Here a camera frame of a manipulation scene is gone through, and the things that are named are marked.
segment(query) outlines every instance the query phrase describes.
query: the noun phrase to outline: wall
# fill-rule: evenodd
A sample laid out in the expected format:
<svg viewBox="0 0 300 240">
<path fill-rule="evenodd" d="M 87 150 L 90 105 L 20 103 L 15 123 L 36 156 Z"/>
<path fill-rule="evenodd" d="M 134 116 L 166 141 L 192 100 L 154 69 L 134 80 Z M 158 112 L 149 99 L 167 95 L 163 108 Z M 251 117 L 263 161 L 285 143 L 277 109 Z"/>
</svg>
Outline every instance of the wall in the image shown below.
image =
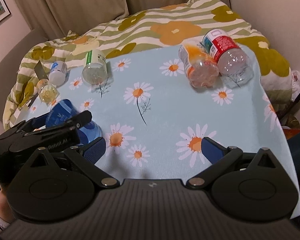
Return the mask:
<svg viewBox="0 0 300 240">
<path fill-rule="evenodd" d="M 30 29 L 14 0 L 5 0 L 11 15 L 0 23 L 0 61 L 29 32 Z M 0 134 L 3 133 L 0 120 Z"/>
<path fill-rule="evenodd" d="M 300 0 L 231 0 L 231 5 L 300 71 Z M 300 110 L 296 116 L 300 121 Z"/>
</svg>

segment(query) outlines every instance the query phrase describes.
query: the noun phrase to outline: light blue tablecloth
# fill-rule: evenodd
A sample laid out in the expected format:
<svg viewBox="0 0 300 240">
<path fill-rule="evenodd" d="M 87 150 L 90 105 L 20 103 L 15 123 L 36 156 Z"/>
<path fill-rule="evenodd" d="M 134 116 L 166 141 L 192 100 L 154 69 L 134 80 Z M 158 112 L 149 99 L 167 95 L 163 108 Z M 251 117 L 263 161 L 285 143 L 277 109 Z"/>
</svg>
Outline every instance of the light blue tablecloth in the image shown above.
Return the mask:
<svg viewBox="0 0 300 240">
<path fill-rule="evenodd" d="M 173 179 L 186 182 L 211 163 L 200 153 L 209 136 L 245 152 L 268 147 L 295 185 L 297 176 L 287 141 L 260 85 L 259 65 L 250 57 L 254 78 L 230 90 L 221 81 L 213 89 L 194 90 L 178 59 L 179 46 L 137 52 L 107 62 L 107 84 L 89 89 L 82 67 L 68 73 L 58 100 L 68 98 L 80 111 L 92 112 L 107 142 L 96 166 L 119 179 Z M 48 112 L 37 98 L 26 119 Z M 293 216 L 300 215 L 300 201 Z"/>
</svg>

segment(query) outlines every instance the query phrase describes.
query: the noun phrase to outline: person's hand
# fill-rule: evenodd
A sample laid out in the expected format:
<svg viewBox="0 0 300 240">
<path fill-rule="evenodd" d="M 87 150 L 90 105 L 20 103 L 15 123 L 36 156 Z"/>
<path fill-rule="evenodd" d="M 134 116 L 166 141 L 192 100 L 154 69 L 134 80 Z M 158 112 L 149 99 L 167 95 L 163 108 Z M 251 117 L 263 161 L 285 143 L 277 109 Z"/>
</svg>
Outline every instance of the person's hand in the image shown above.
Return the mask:
<svg viewBox="0 0 300 240">
<path fill-rule="evenodd" d="M 12 214 L 12 210 L 8 204 L 7 197 L 5 195 L 6 190 L 1 188 L 0 190 L 0 218 L 7 223 L 12 223 L 15 218 Z"/>
</svg>

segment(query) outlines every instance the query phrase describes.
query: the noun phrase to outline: blue bottle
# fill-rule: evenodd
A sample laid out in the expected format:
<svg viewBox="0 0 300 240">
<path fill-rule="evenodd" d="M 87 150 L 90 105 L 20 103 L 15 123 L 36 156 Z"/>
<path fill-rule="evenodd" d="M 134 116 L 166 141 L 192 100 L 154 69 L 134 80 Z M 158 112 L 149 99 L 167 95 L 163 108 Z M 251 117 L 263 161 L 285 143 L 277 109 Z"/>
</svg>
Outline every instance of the blue bottle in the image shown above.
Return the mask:
<svg viewBox="0 0 300 240">
<path fill-rule="evenodd" d="M 68 99 L 61 100 L 50 111 L 46 119 L 46 127 L 62 124 L 79 112 Z M 86 145 L 102 136 L 101 128 L 93 121 L 78 130 L 80 143 Z"/>
</svg>

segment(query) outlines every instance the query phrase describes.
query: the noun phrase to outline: striped blanket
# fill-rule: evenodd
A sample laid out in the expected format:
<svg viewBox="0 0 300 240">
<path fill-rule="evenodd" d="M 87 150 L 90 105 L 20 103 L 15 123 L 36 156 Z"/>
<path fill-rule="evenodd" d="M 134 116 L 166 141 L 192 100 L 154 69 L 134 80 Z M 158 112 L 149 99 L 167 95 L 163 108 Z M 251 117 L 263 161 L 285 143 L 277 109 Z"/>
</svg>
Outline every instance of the striped blanket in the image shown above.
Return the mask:
<svg viewBox="0 0 300 240">
<path fill-rule="evenodd" d="M 189 0 L 100 24 L 82 36 L 69 31 L 65 38 L 33 47 L 21 61 L 17 82 L 6 101 L 3 126 L 6 130 L 13 126 L 21 108 L 37 93 L 34 67 L 39 60 L 46 73 L 57 60 L 66 62 L 71 69 L 84 65 L 87 51 L 95 48 L 102 50 L 106 58 L 113 58 L 178 45 L 185 39 L 202 37 L 213 28 L 225 30 L 236 42 L 254 51 L 260 65 L 261 84 L 274 111 L 290 101 L 289 63 L 270 49 L 267 38 L 220 0 Z"/>
</svg>

